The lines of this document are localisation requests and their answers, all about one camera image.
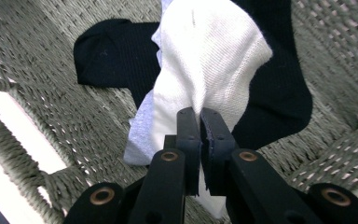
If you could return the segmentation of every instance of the black cloth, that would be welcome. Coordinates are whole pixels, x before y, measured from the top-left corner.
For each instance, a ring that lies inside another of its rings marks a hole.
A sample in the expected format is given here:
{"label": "black cloth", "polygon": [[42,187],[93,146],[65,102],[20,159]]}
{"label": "black cloth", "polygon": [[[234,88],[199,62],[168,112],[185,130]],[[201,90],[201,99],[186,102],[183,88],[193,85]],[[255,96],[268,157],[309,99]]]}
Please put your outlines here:
{"label": "black cloth", "polygon": [[[273,51],[255,73],[245,113],[232,134],[243,148],[258,149],[297,133],[310,122],[312,100],[302,77],[290,0],[235,0],[259,26]],[[75,43],[78,83],[129,88],[137,107],[152,90],[160,68],[151,41],[158,23],[102,21]]]}

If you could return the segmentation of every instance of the white surface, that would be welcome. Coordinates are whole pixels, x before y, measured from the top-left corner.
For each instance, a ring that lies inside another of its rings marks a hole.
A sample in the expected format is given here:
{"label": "white surface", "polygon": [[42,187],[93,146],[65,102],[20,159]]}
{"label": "white surface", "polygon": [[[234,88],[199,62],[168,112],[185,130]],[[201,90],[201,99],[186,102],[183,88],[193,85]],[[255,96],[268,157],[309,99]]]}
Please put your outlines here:
{"label": "white surface", "polygon": [[[0,92],[0,119],[27,149],[39,168],[51,174],[65,168],[60,157],[11,97]],[[0,166],[0,211],[11,224],[43,223]]]}

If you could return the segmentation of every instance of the woven surface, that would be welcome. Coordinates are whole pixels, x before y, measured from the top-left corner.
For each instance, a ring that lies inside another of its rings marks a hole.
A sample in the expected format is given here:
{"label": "woven surface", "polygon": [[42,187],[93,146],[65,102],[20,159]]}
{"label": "woven surface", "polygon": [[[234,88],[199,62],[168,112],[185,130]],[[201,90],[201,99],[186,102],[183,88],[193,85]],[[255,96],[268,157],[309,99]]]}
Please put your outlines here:
{"label": "woven surface", "polygon": [[[313,97],[306,130],[261,149],[292,186],[358,192],[358,1],[293,1],[296,46]],[[0,91],[33,119],[67,169],[40,171],[0,122],[0,163],[47,223],[61,223],[89,183],[128,186],[145,174],[122,160],[135,107],[127,90],[76,84],[72,47],[97,21],[158,21],[159,1],[0,1]],[[37,191],[48,191],[50,207]],[[187,200],[186,223],[219,223]]]}

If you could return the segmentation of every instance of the pile of socks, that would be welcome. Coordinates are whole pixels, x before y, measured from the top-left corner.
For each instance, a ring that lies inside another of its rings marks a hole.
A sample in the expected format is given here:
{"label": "pile of socks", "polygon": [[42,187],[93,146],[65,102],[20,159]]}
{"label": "pile of socks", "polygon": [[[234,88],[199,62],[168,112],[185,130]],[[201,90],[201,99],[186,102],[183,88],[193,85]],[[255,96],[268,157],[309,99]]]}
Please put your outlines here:
{"label": "pile of socks", "polygon": [[[217,110],[243,148],[306,127],[312,103],[290,4],[162,0],[160,24],[108,20],[81,35],[74,48],[78,83],[128,88],[138,108],[125,162],[149,164],[165,134],[176,134],[177,111],[189,106],[196,115],[203,107]],[[198,200],[220,216],[223,198],[211,198],[202,185]]]}

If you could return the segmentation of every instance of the gray wicker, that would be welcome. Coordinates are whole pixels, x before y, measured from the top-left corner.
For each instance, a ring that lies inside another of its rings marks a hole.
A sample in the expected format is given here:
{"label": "gray wicker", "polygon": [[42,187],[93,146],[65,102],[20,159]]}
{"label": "gray wicker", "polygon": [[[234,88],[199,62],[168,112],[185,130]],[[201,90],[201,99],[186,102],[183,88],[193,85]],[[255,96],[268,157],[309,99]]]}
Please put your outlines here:
{"label": "gray wicker", "polygon": [[[358,0],[292,5],[312,119],[301,133],[261,152],[295,188],[332,182],[358,194]],[[72,47],[97,21],[158,21],[159,12],[158,0],[0,1],[0,91],[22,106],[67,168],[50,175],[40,170],[1,121],[0,164],[47,223],[61,223],[88,182],[125,187],[145,174],[122,160],[135,113],[129,92],[76,84]],[[186,211],[186,223],[228,221],[214,220],[192,200]]]}

